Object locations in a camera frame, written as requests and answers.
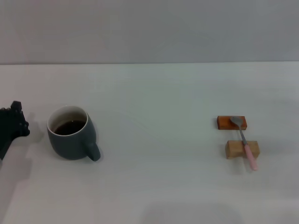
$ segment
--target gray wall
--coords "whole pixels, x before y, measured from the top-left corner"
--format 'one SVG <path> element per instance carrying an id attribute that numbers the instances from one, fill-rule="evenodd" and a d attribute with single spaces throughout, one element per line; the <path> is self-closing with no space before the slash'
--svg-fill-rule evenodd
<path id="1" fill-rule="evenodd" d="M 0 0 L 0 63 L 299 61 L 298 0 Z"/>

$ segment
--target mug handle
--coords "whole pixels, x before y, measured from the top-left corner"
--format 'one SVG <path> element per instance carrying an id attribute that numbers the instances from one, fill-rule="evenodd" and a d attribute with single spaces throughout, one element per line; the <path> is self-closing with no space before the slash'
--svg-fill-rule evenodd
<path id="1" fill-rule="evenodd" d="M 98 161 L 101 158 L 99 147 L 95 142 L 84 143 L 85 153 L 92 161 Z"/>

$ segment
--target spoon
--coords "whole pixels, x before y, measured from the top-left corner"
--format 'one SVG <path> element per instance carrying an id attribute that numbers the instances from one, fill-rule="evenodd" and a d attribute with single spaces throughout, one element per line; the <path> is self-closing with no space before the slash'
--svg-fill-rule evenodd
<path id="1" fill-rule="evenodd" d="M 244 137 L 244 134 L 242 132 L 242 129 L 241 129 L 241 126 L 243 124 L 243 120 L 239 117 L 231 117 L 230 118 L 231 122 L 233 122 L 235 125 L 237 125 L 240 129 L 240 134 L 241 134 L 241 137 L 242 137 L 242 140 L 243 140 L 243 144 L 244 144 L 244 149 L 245 149 L 245 153 L 247 155 L 247 158 L 249 160 L 249 163 L 250 163 L 250 167 L 252 170 L 257 170 L 257 164 L 256 164 L 256 160 L 251 152 L 251 149 L 249 147 L 249 145 L 247 144 L 247 141 Z"/>

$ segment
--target metal spoon head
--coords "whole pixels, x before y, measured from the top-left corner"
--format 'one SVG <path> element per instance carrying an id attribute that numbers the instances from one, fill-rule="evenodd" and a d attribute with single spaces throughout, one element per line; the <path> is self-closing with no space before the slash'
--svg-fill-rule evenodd
<path id="1" fill-rule="evenodd" d="M 243 124 L 243 120 L 239 117 L 231 117 L 230 121 L 236 124 L 237 126 L 241 127 Z"/>

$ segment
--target coffee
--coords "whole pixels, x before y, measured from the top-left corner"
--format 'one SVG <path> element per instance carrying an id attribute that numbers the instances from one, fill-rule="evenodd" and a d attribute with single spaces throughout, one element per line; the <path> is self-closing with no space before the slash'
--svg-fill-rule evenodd
<path id="1" fill-rule="evenodd" d="M 71 120 L 59 126 L 54 133 L 59 135 L 69 135 L 80 131 L 85 125 L 84 121 Z"/>

